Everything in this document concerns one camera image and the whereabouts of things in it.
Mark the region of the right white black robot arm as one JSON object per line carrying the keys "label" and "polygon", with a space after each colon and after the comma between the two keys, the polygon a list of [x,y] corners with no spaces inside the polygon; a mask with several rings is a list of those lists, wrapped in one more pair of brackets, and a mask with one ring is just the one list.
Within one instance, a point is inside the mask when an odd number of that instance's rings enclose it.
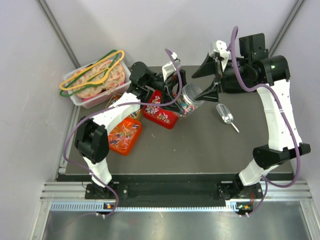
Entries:
{"label": "right white black robot arm", "polygon": [[296,129],[287,59],[269,55],[263,33],[241,37],[239,47],[240,57],[236,57],[234,44],[214,41],[193,74],[193,78],[214,77],[212,84],[195,97],[197,101],[218,102],[221,92],[257,92],[263,105],[268,143],[254,148],[252,161],[235,175],[231,185],[218,186],[220,196],[226,200],[245,198],[270,171],[311,151]]}

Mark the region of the red candy tray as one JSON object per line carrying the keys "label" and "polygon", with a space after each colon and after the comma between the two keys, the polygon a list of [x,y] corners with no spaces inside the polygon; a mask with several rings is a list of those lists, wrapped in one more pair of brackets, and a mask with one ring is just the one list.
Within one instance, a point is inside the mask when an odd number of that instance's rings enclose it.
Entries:
{"label": "red candy tray", "polygon": [[178,117],[174,112],[162,109],[158,106],[146,105],[142,108],[142,113],[146,119],[169,130],[172,129],[178,121]]}

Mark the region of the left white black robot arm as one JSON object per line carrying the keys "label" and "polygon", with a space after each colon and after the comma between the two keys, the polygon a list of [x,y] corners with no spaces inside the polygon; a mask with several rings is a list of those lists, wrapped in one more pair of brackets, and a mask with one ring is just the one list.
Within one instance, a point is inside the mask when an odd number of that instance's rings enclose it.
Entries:
{"label": "left white black robot arm", "polygon": [[186,75],[180,69],[179,59],[166,63],[161,73],[153,72],[141,61],[135,62],[130,68],[130,85],[127,91],[105,112],[82,118],[74,145],[87,163],[92,184],[102,198],[109,198],[114,191],[107,164],[110,150],[108,134],[126,117],[139,110],[142,103],[149,103],[154,90],[161,92],[162,108],[183,114],[178,96],[186,85]]}

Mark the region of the silver metal scoop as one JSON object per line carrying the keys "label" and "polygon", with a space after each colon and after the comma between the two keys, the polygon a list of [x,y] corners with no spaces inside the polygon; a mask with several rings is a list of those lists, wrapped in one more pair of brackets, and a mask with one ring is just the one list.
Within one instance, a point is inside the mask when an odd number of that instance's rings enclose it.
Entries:
{"label": "silver metal scoop", "polygon": [[230,110],[227,108],[226,105],[219,103],[216,105],[216,110],[226,124],[231,125],[237,133],[240,132],[239,129],[233,123],[234,116],[232,115],[232,113],[230,112]]}

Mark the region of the clear glass jar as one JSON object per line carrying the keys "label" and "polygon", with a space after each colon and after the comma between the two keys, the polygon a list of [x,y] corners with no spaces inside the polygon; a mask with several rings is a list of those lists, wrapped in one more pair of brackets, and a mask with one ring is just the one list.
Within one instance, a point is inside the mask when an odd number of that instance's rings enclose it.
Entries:
{"label": "clear glass jar", "polygon": [[202,89],[195,84],[188,83],[182,88],[181,95],[176,103],[182,108],[182,113],[177,116],[183,118],[190,115],[195,109],[200,107],[205,101],[196,100],[196,97],[202,93]]}

